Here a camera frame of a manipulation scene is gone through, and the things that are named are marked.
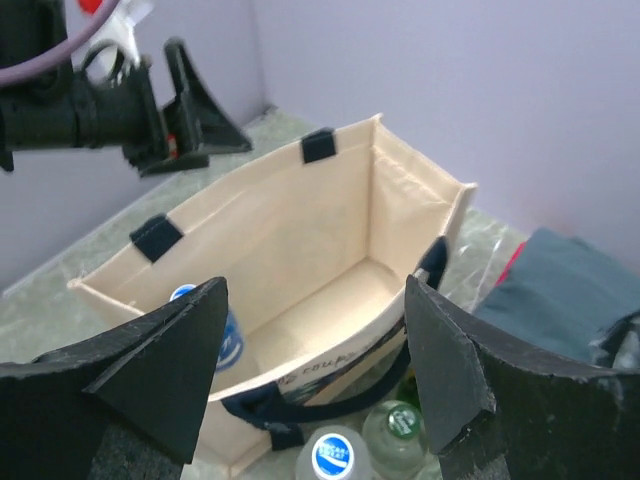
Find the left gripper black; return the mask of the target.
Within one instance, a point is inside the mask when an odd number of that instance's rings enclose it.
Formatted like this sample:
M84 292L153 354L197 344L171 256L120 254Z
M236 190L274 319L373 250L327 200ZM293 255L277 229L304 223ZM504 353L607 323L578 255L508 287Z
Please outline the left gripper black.
M246 153L251 140L227 116L201 82L185 42L164 45L174 98L156 104L150 65L126 59L121 48L100 82L87 70L112 42L91 48L81 67L56 70L40 82L1 92L1 168L14 170L19 151L119 147L139 176L205 168L213 155Z

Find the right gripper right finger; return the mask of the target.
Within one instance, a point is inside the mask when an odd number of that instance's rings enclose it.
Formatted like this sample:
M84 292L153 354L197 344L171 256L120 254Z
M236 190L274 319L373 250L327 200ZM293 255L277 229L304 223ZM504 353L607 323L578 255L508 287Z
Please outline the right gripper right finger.
M447 479L635 479L639 375L479 320L409 276L405 320L431 451Z

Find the plastic water bottle blue cap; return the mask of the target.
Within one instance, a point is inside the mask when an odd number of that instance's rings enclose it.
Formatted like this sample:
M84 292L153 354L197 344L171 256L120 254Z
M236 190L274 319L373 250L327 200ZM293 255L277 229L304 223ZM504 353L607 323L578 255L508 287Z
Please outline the plastic water bottle blue cap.
M330 425L317 429L301 449L296 480L372 480L367 446L355 430Z

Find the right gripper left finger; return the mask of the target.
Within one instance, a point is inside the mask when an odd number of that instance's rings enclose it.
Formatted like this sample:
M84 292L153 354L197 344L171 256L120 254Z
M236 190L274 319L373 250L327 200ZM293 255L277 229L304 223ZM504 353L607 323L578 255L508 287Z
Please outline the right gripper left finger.
M228 312L212 278L28 363L1 367L5 479L177 479L194 457Z

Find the green Perrier glass bottle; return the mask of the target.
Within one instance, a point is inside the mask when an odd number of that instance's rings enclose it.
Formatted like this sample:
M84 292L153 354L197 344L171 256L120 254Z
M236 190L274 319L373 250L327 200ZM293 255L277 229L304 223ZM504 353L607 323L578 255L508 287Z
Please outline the green Perrier glass bottle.
M419 406L416 377L413 368L407 370L405 376L398 384L396 399Z

